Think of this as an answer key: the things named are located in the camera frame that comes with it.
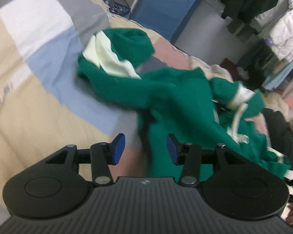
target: blue panel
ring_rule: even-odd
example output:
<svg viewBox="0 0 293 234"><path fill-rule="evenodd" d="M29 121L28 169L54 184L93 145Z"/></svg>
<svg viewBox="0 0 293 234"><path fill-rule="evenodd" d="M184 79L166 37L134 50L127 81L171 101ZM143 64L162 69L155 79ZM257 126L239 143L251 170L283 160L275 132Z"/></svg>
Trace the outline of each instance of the blue panel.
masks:
<svg viewBox="0 0 293 234"><path fill-rule="evenodd" d="M120 109L97 100L90 83L77 77L77 59L83 49L79 34L72 27L43 45L26 63L61 105L111 135Z"/></svg>
<svg viewBox="0 0 293 234"><path fill-rule="evenodd" d="M168 153L170 155L170 158L172 159L172 162L174 164L177 164L178 163L177 148L169 136L167 136L167 139L166 139L166 147L167 147Z"/></svg>
<svg viewBox="0 0 293 234"><path fill-rule="evenodd" d="M202 2L202 0L196 0L195 1L193 6L191 7L191 9L189 9L188 13L186 14L184 19L180 23L178 29L175 31L174 35L170 39L170 43L174 44L177 41L178 37L180 36L180 34L182 33L183 29L185 28L185 26L187 25L188 21L190 20L192 14L196 10L196 8L200 5L201 2Z"/></svg>
<svg viewBox="0 0 293 234"><path fill-rule="evenodd" d="M170 40L196 0L140 0L132 19Z"/></svg>

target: white puffer jacket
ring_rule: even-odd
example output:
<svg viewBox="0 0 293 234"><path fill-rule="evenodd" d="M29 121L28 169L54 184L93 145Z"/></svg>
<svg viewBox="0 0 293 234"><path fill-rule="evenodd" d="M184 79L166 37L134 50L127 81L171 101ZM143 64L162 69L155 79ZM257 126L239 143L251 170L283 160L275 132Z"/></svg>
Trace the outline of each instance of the white puffer jacket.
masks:
<svg viewBox="0 0 293 234"><path fill-rule="evenodd" d="M260 36L266 40L277 58L291 62L293 60L293 0L280 0L276 7L259 15L255 20L257 26L264 27Z"/></svg>

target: circular cap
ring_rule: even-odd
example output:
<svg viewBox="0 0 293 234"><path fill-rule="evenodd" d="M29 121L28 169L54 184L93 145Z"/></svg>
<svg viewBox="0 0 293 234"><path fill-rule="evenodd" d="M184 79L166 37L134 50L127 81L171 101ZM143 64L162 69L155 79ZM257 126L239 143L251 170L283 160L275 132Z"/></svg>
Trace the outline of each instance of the circular cap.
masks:
<svg viewBox="0 0 293 234"><path fill-rule="evenodd" d="M289 191L283 180L260 166L234 164L205 181L203 195L223 215L257 221L282 213Z"/></svg>
<svg viewBox="0 0 293 234"><path fill-rule="evenodd" d="M196 178L192 177L192 176L185 176L181 179L181 182L187 185L192 185L197 181Z"/></svg>
<svg viewBox="0 0 293 234"><path fill-rule="evenodd" d="M62 164L36 164L11 178L2 195L13 215L47 219L81 205L88 191L83 177Z"/></svg>
<svg viewBox="0 0 293 234"><path fill-rule="evenodd" d="M111 181L111 179L107 176L100 176L97 177L94 181L99 185L105 185L108 184Z"/></svg>
<svg viewBox="0 0 293 234"><path fill-rule="evenodd" d="M29 181L25 190L31 196L47 198L61 190L61 182L51 177L39 177Z"/></svg>
<svg viewBox="0 0 293 234"><path fill-rule="evenodd" d="M244 198L257 198L262 196L267 187L264 182L256 178L234 180L231 183L232 191Z"/></svg>

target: white sleeve trim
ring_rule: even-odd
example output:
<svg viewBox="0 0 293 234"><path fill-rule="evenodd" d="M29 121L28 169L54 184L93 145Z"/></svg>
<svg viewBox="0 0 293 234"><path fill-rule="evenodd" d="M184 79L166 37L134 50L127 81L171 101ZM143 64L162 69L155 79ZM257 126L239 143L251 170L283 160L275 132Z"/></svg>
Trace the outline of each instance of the white sleeve trim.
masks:
<svg viewBox="0 0 293 234"><path fill-rule="evenodd" d="M217 113L217 111L215 109L213 109L213 112L214 112L214 119L219 124L219 116L218 116L218 113Z"/></svg>
<svg viewBox="0 0 293 234"><path fill-rule="evenodd" d="M276 151L273 148L267 147L268 151L271 151L273 153L275 153L278 157L278 163L283 163L284 162L284 155L282 153L280 153L279 151Z"/></svg>
<svg viewBox="0 0 293 234"><path fill-rule="evenodd" d="M109 75L141 79L128 60L118 59L111 49L110 39L103 31L91 37L82 54L87 61L94 63L98 68L102 67Z"/></svg>
<svg viewBox="0 0 293 234"><path fill-rule="evenodd" d="M249 138L246 135L238 134L238 129L239 129L239 124L241 117L245 110L248 108L247 103L242 103L236 113L234 114L233 121L231 128L227 129L227 134L231 136L231 138L236 142L236 143L249 143Z"/></svg>
<svg viewBox="0 0 293 234"><path fill-rule="evenodd" d="M226 105L226 107L230 110L236 110L242 103L249 101L255 92L244 88L241 83L239 83L238 90L233 97L233 99Z"/></svg>

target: pile of clothes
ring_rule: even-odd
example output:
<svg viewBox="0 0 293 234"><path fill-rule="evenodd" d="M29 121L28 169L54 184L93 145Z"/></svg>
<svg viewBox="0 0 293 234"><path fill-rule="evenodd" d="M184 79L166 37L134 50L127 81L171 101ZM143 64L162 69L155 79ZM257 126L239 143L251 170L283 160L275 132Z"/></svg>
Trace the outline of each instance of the pile of clothes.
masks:
<svg viewBox="0 0 293 234"><path fill-rule="evenodd" d="M182 166L172 163L166 149L169 133L180 142L197 143L204 149L224 143L277 176L285 174L290 168L288 158L267 147L266 136L246 120L264 108L259 91L246 89L240 82L206 78L201 68L165 67L138 73L153 52L145 32L113 28L93 35L78 59L78 76L90 81L98 98L135 109L140 114L140 127L147 122L143 113L151 113L148 175L179 179ZM215 102L224 108L218 110ZM211 165L203 165L201 179L212 173Z"/></svg>
<svg viewBox="0 0 293 234"><path fill-rule="evenodd" d="M293 170L293 119L287 122L280 111L268 108L263 110L263 114L272 148L288 156Z"/></svg>

